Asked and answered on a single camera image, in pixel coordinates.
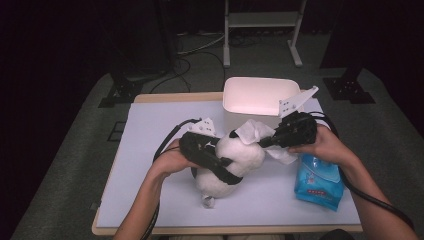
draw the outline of person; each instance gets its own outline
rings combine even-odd
[[[344,145],[327,127],[318,124],[314,144],[290,147],[292,153],[309,153],[315,157],[337,164],[353,186],[381,201],[389,203],[361,160]],[[150,224],[159,203],[162,184],[172,173],[188,167],[199,167],[188,161],[178,150],[174,140],[148,170],[138,194],[125,219],[114,236],[119,239],[140,239]],[[352,193],[363,232],[367,239],[418,239],[403,220],[389,211]]]

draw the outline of black cable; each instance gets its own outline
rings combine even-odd
[[[222,85],[221,85],[220,90],[224,91],[224,85],[225,85],[225,81],[226,81],[226,72],[225,72],[224,63],[222,62],[222,60],[217,55],[210,53],[210,52],[192,52],[192,53],[186,54],[185,56],[190,56],[190,55],[194,55],[194,54],[208,54],[208,55],[215,57],[218,60],[218,62],[221,65],[222,72],[223,72],[223,81],[222,81]]]
[[[197,51],[200,51],[200,50],[203,50],[203,49],[210,49],[213,46],[216,47],[217,43],[221,42],[222,39],[224,39],[224,35],[223,34],[221,34],[221,35],[222,35],[221,37],[219,37],[219,38],[217,38],[217,39],[215,39],[215,40],[213,40],[209,43],[206,43],[203,46],[200,46],[200,47],[197,47],[195,49],[188,50],[188,51],[184,51],[184,52],[179,51],[177,54],[180,55],[180,56],[184,56],[184,55],[188,55],[190,53],[194,53],[194,52],[197,52]]]
[[[160,154],[162,153],[163,149],[165,148],[166,144],[168,144],[168,142],[172,139],[172,137],[174,137],[174,135],[181,129],[182,126],[184,126],[187,123],[197,123],[200,122],[201,119],[189,119],[186,120],[180,124],[178,124],[177,126],[174,127],[174,129],[172,129],[172,131],[168,134],[168,136],[166,136],[166,138],[163,140],[163,142],[161,143],[161,145],[159,146],[159,148],[156,150],[156,153],[153,157],[153,162],[156,161],[156,159],[160,156]]]
[[[189,61],[187,61],[186,59],[179,59],[179,60],[187,62],[187,64],[189,65],[189,69],[191,69],[191,64],[190,64]],[[178,77],[185,83],[185,85],[187,87],[187,91],[190,93],[191,92],[191,84],[184,78],[184,76],[182,74],[178,74],[177,71],[175,71],[175,69],[173,69],[173,72],[175,73],[175,75],[178,75]]]
[[[313,117],[315,119],[323,120],[324,122],[326,122],[330,126],[330,129],[334,133],[334,135],[336,135],[337,137],[339,137],[339,134],[338,134],[338,132],[336,130],[336,127],[335,127],[334,123],[330,120],[330,118],[326,114],[324,114],[322,112],[310,112],[310,113],[322,114],[323,117],[318,117],[318,116],[313,116]],[[385,210],[393,213],[394,215],[396,215],[397,217],[399,217],[400,219],[402,219],[406,224],[408,224],[408,226],[412,230],[415,229],[414,223],[412,222],[412,220],[405,213],[403,213],[401,210],[397,209],[396,207],[394,207],[394,206],[392,206],[392,205],[390,205],[390,204],[388,204],[386,202],[383,202],[383,201],[381,201],[381,200],[379,200],[379,199],[377,199],[377,198],[375,198],[373,196],[370,196],[370,195],[364,193],[363,191],[359,190],[358,188],[356,188],[355,186],[353,186],[351,182],[349,182],[349,180],[347,179],[346,174],[343,172],[343,170],[340,167],[338,167],[338,169],[339,169],[340,177],[341,177],[343,183],[345,184],[345,186],[351,192],[355,193],[356,195],[358,195],[362,199],[367,200],[367,201],[369,201],[369,202],[371,202],[371,203],[373,203],[373,204],[375,204],[375,205],[377,205],[377,206],[379,206],[379,207],[381,207],[381,208],[383,208],[383,209],[385,209]]]
[[[158,203],[158,205],[156,206],[156,210],[155,210],[155,213],[153,213],[152,220],[150,220],[150,224],[147,227],[146,232],[144,232],[143,236],[140,239],[142,240],[150,239],[150,234],[152,233],[152,230],[156,224],[156,220],[158,219],[158,216],[159,216],[159,208],[160,208],[159,205],[160,203]]]
[[[170,80],[172,80],[172,79],[175,79],[175,78],[177,78],[177,77],[180,77],[180,76],[182,76],[182,75],[186,74],[186,73],[187,73],[187,72],[191,69],[191,64],[190,64],[190,62],[189,62],[189,61],[187,61],[187,60],[185,60],[185,59],[178,59],[178,60],[185,61],[185,62],[188,64],[187,69],[186,69],[184,72],[182,72],[182,73],[175,74],[175,75],[174,75],[174,76],[172,76],[172,77],[169,77],[169,78],[166,78],[166,79],[164,79],[164,80],[160,81],[158,84],[156,84],[156,85],[155,85],[155,86],[154,86],[154,87],[150,90],[149,94],[153,93],[153,91],[154,91],[156,88],[158,88],[160,85],[162,85],[163,83],[165,83],[165,82],[167,82],[167,81],[170,81]]]

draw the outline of gray carpet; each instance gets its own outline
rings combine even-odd
[[[316,85],[323,110],[336,124],[341,139],[354,150],[392,203],[407,213],[424,239],[424,141],[402,114],[383,83],[364,69],[359,81],[376,104],[352,105],[334,101],[323,77],[338,77],[343,69],[320,70],[328,35],[300,35],[298,50],[304,66],[294,66],[286,45],[288,36],[251,38],[256,44],[231,48],[231,67],[225,70],[209,54],[184,57],[190,70],[183,75],[191,92],[220,91],[225,78],[232,76],[292,79],[301,88]],[[204,36],[182,37],[181,48],[189,50],[211,41]],[[222,57],[222,48],[207,50]],[[175,71],[187,69],[177,61]],[[154,89],[154,93],[187,92],[184,79],[175,78]],[[149,93],[161,80],[145,84]],[[117,121],[125,121],[129,104],[98,108],[112,86],[109,75],[99,79],[87,97],[64,139],[47,175],[13,239],[110,239],[91,233],[95,204],[100,200],[118,149],[118,142],[107,141]],[[318,239],[322,233],[295,234],[299,239]],[[360,233],[356,239],[364,239]]]

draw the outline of stuffed animal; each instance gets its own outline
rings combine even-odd
[[[226,169],[237,177],[244,177],[254,169],[262,166],[265,151],[257,143],[244,144],[239,137],[230,137],[227,134],[221,138],[216,147],[215,154],[218,158],[231,159]],[[221,181],[209,169],[198,169],[196,175],[196,187],[202,193],[202,205],[205,208],[213,208],[215,198],[226,197],[239,185],[229,185]]]
[[[248,120],[240,128],[228,133],[218,141],[215,146],[215,155],[219,159],[229,160],[225,168],[239,178],[260,168],[267,153],[284,164],[295,161],[297,154],[289,154],[286,149],[278,146],[263,149],[259,146],[258,142],[262,138],[272,136],[274,132],[274,129],[261,122]],[[241,184],[241,182],[233,185],[227,184],[207,168],[197,169],[195,178],[196,187],[201,191],[202,205],[205,208],[213,208],[215,198],[230,195]]]

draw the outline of tissue pack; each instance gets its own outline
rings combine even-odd
[[[337,211],[344,191],[338,166],[306,153],[300,160],[294,189],[296,198]]]

